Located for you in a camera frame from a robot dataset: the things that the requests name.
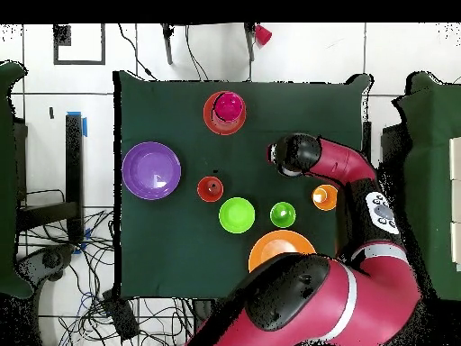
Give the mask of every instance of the magenta cup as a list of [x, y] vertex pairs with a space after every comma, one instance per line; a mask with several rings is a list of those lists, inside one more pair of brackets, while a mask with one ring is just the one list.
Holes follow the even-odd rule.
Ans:
[[243, 100], [233, 92], [223, 92], [214, 101], [212, 122], [223, 130], [230, 130], [239, 123], [243, 113]]

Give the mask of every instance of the purple plate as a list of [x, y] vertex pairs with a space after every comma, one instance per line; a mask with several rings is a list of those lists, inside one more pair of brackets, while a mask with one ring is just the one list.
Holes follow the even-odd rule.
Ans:
[[122, 176], [123, 183], [135, 196], [157, 200], [175, 190], [181, 178], [181, 164], [167, 146], [143, 142], [126, 154]]

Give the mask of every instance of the red bowl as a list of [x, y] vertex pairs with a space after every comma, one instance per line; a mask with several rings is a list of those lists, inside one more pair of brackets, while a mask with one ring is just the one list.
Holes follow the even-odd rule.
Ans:
[[205, 177], [198, 182], [197, 193], [205, 202], [216, 202], [224, 193], [224, 186], [217, 177]]

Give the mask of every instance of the green bowl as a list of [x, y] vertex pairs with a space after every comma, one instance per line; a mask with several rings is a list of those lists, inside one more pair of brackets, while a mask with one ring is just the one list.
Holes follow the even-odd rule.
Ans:
[[278, 202], [270, 210], [270, 221], [278, 228], [288, 228], [295, 220], [296, 211], [287, 202]]
[[244, 233], [255, 222], [255, 208], [242, 197], [226, 200], [220, 208], [222, 228], [230, 233]]

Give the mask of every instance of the orange bowl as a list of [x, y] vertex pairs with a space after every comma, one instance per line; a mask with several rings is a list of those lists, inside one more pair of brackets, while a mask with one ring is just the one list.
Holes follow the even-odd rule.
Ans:
[[298, 232], [277, 230], [264, 235], [253, 246], [249, 254], [249, 271], [265, 261], [284, 252], [315, 253], [310, 241]]
[[332, 185], [321, 185], [312, 191], [312, 201], [322, 211], [336, 207], [338, 190]]

